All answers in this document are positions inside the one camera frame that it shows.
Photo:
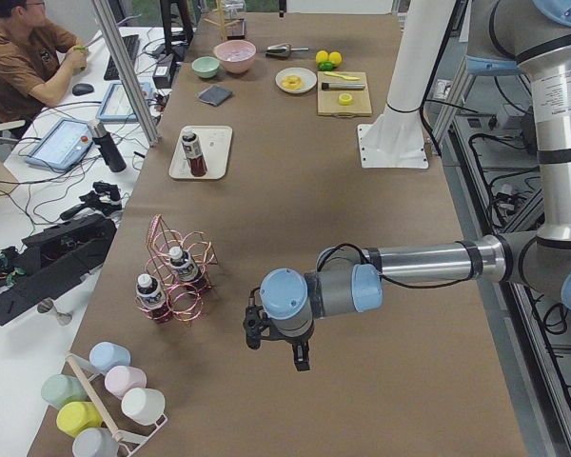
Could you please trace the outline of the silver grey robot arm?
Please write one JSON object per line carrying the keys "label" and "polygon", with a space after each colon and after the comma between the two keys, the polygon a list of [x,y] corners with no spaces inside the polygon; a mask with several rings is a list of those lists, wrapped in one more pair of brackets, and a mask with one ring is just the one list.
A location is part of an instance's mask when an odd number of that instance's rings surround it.
{"label": "silver grey robot arm", "polygon": [[471,18],[468,69],[530,79],[543,224],[450,245],[340,244],[323,251],[312,272],[273,270],[249,295],[249,348],[287,342],[305,371],[315,322],[378,308],[383,282],[439,288],[481,277],[528,286],[571,309],[571,1],[477,1]]}

